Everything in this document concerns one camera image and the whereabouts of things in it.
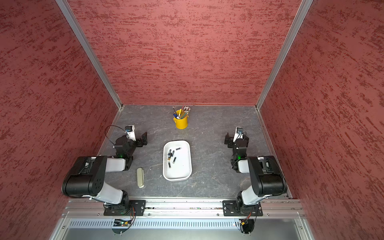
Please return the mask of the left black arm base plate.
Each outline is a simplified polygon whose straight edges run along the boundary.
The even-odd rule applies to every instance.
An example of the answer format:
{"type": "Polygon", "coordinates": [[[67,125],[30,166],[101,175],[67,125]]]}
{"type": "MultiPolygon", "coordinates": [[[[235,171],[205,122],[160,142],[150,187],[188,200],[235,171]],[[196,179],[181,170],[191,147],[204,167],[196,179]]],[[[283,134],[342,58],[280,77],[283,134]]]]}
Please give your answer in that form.
{"type": "Polygon", "coordinates": [[[146,200],[129,200],[126,204],[104,205],[104,216],[143,216],[146,200]]]}

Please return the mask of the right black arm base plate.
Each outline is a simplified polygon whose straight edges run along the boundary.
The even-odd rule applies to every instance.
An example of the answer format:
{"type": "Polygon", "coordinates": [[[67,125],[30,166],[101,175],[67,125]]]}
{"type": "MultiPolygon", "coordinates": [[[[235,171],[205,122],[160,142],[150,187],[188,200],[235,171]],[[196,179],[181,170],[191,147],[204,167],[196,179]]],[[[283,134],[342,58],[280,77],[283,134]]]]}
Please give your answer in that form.
{"type": "Polygon", "coordinates": [[[262,217],[263,210],[260,204],[247,206],[238,203],[237,201],[223,201],[223,213],[226,217],[262,217]]]}

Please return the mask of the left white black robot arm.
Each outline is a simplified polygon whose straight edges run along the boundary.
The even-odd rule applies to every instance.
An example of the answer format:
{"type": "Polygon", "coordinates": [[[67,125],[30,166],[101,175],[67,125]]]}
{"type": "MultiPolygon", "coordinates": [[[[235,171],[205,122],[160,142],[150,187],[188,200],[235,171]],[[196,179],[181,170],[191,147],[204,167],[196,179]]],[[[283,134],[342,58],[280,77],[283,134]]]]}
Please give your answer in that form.
{"type": "Polygon", "coordinates": [[[106,173],[128,171],[136,148],[148,144],[148,133],[136,140],[128,133],[116,140],[116,155],[79,157],[67,173],[62,193],[70,198],[90,198],[104,203],[104,216],[142,216],[145,200],[129,199],[126,191],[116,189],[105,182],[106,173]]]}

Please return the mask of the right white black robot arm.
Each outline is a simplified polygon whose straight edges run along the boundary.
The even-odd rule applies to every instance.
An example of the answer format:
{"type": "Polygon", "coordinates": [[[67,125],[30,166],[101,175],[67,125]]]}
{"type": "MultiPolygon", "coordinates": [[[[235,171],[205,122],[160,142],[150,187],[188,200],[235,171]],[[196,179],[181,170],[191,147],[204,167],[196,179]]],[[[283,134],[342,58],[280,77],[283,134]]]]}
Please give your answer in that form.
{"type": "Polygon", "coordinates": [[[231,137],[226,134],[224,144],[233,150],[232,169],[237,173],[249,174],[251,185],[238,193],[234,212],[241,216],[256,215],[255,208],[260,202],[285,194],[288,186],[274,156],[249,157],[247,149],[249,138],[244,134],[231,137]]]}

